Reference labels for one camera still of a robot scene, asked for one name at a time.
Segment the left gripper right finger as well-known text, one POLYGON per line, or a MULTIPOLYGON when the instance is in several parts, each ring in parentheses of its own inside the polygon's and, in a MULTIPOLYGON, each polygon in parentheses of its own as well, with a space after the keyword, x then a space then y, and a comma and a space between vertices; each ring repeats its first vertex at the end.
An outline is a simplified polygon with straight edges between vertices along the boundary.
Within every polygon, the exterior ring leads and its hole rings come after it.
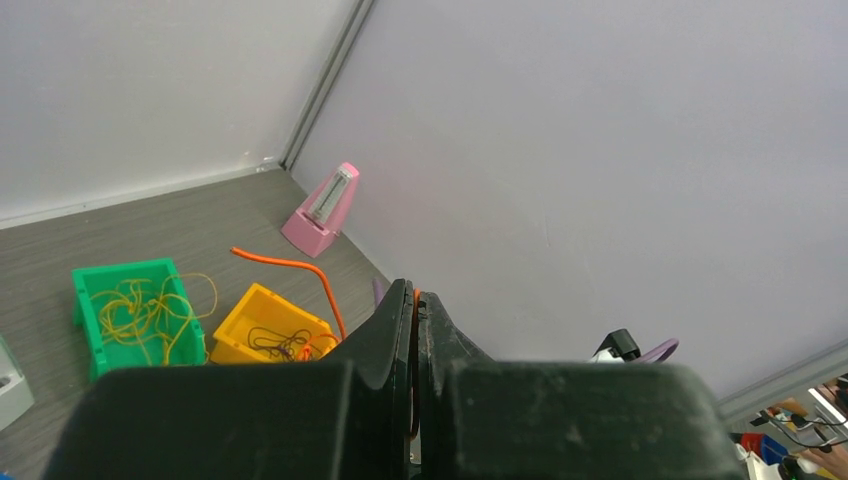
POLYGON ((741 479, 703 381, 669 363, 496 361, 419 304, 424 479, 741 479))

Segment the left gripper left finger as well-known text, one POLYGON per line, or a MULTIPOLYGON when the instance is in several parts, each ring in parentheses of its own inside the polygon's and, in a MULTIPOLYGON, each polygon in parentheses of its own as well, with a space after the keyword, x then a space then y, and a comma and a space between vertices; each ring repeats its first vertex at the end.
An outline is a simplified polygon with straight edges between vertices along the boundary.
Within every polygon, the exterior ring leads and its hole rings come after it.
POLYGON ((412 284, 325 358, 146 367, 94 382, 48 479, 406 479, 412 284))

